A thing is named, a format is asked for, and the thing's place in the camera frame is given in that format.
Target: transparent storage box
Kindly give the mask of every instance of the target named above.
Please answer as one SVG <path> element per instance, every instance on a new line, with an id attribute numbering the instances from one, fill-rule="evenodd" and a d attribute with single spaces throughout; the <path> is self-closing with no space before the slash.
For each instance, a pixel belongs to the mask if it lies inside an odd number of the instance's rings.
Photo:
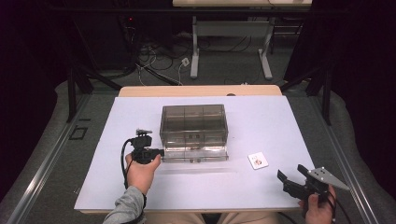
<path id="1" fill-rule="evenodd" d="M 164 161 L 226 161 L 227 136 L 224 105 L 163 107 L 160 137 Z"/>

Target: gray sleeve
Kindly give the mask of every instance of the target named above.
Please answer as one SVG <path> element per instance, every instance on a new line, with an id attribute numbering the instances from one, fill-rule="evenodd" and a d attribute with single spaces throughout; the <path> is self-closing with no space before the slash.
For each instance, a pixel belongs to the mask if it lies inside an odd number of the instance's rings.
<path id="1" fill-rule="evenodd" d="M 124 194 L 116 200 L 116 208 L 111 211 L 105 218 L 104 224 L 116 224 L 130 222 L 143 212 L 144 198 L 142 192 L 137 188 L 130 186 L 124 191 Z"/>

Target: table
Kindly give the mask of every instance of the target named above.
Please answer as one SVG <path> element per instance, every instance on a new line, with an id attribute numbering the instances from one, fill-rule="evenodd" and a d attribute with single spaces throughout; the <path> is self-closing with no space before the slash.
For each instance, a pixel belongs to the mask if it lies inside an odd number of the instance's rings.
<path id="1" fill-rule="evenodd" d="M 163 105 L 224 104 L 229 134 L 227 161 L 167 163 L 158 168 L 148 192 L 146 212 L 232 212 L 297 209 L 283 191 L 281 170 L 290 179 L 304 177 L 300 163 L 314 169 L 290 105 L 277 86 L 126 87 L 108 116 L 75 209 L 110 212 L 123 191 L 120 150 L 137 128 L 159 136 Z M 263 152 L 269 166 L 253 170 L 248 155 Z"/>
<path id="2" fill-rule="evenodd" d="M 173 0 L 174 7 L 310 7 L 312 0 Z M 275 18 L 268 21 L 198 21 L 192 17 L 192 60 L 191 78 L 198 77 L 198 36 L 264 36 L 264 44 L 259 49 L 262 71 L 271 80 L 271 69 L 267 51 L 274 29 Z"/>

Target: person's hand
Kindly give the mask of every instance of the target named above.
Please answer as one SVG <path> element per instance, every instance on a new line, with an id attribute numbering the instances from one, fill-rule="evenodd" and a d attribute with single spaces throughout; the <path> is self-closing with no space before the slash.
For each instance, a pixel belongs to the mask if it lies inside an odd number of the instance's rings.
<path id="1" fill-rule="evenodd" d="M 127 171 L 128 186 L 134 186 L 143 194 L 147 195 L 149 188 L 151 187 L 152 180 L 154 179 L 154 171 L 161 163 L 161 156 L 157 155 L 157 157 L 149 164 L 140 164 L 137 161 L 132 161 L 131 154 L 126 155 L 125 160 L 127 163 L 126 167 L 129 167 L 129 171 Z"/>
<path id="2" fill-rule="evenodd" d="M 334 188 L 329 185 L 329 192 L 335 197 Z M 329 195 L 329 200 L 335 205 L 335 199 Z M 304 207 L 304 201 L 299 201 L 299 205 Z M 329 202 L 318 203 L 318 195 L 311 194 L 308 198 L 308 211 L 305 215 L 306 224 L 331 224 L 332 207 Z"/>

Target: gray floor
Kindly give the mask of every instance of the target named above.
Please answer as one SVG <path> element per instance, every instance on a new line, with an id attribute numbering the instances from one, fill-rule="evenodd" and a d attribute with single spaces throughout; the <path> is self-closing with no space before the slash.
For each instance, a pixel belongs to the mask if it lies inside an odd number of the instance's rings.
<path id="1" fill-rule="evenodd" d="M 295 39 L 279 37 L 276 41 L 275 52 L 269 56 L 269 64 L 274 75 L 272 81 L 263 78 L 257 52 L 257 49 L 262 47 L 260 39 L 252 39 L 249 45 L 249 38 L 245 39 L 236 48 L 243 49 L 248 45 L 248 48 L 241 52 L 209 51 L 209 49 L 230 49 L 241 39 L 230 37 L 202 39 L 200 41 L 202 50 L 198 78 L 190 78 L 190 70 L 187 66 L 180 70 L 180 81 L 184 85 L 240 85 L 243 82 L 250 85 L 283 84 L 283 74 Z M 161 49 L 155 50 L 157 60 L 153 63 L 156 68 L 165 68 L 171 64 L 170 68 L 159 72 L 173 79 L 178 79 L 180 61 L 185 57 L 191 60 L 191 42 L 180 40 L 178 44 L 175 47 L 175 55 L 181 56 L 174 59 L 173 64 L 168 57 L 160 55 L 161 51 L 165 52 Z M 110 76 L 114 73 L 106 71 L 104 75 Z M 144 85 L 166 85 L 144 71 L 141 74 L 141 81 L 137 72 L 113 80 L 122 86 L 140 86 L 142 83 Z M 8 223 L 102 222 L 104 215 L 84 215 L 73 210 L 78 196 L 75 191 L 81 187 L 88 172 L 92 154 L 106 123 L 108 112 L 114 97 L 118 94 L 101 82 L 93 80 L 92 84 L 95 86 L 94 93 L 88 96 L 79 96 L 82 108 L 76 119 L 70 124 L 65 123 L 68 112 L 66 83 L 57 88 L 58 104 L 47 129 L 13 188 L 0 204 L 0 223 L 7 223 L 10 218 L 12 221 Z M 377 185 L 370 170 L 361 160 L 354 143 L 353 128 L 343 100 L 336 94 L 332 94 L 332 126 L 329 127 L 319 115 L 320 96 L 307 97 L 304 94 L 304 87 L 306 87 L 306 83 L 293 87 L 284 94 L 289 99 L 314 164 L 326 167 L 340 179 L 352 184 L 351 192 L 336 191 L 339 202 L 345 207 L 352 223 L 394 223 L 396 202 Z M 71 134 L 69 132 L 76 125 L 87 131 L 81 140 L 71 140 L 78 135 L 78 133 Z M 337 148 L 342 151 L 341 156 L 337 154 L 339 153 Z M 50 158 L 49 155 L 53 155 L 54 150 L 58 150 L 59 154 Z M 56 162 L 52 167 L 47 167 L 48 176 L 41 176 L 41 181 L 45 184 L 42 188 L 36 189 L 36 197 L 28 197 L 32 193 L 29 191 L 29 185 L 35 184 L 31 183 L 32 180 L 40 177 L 37 176 L 37 171 L 42 170 L 43 162 L 47 161 Z M 25 199 L 28 199 L 29 202 L 21 203 Z M 304 223 L 300 212 L 287 214 L 298 223 Z M 339 207 L 337 208 L 337 220 L 337 223 L 347 223 Z"/>

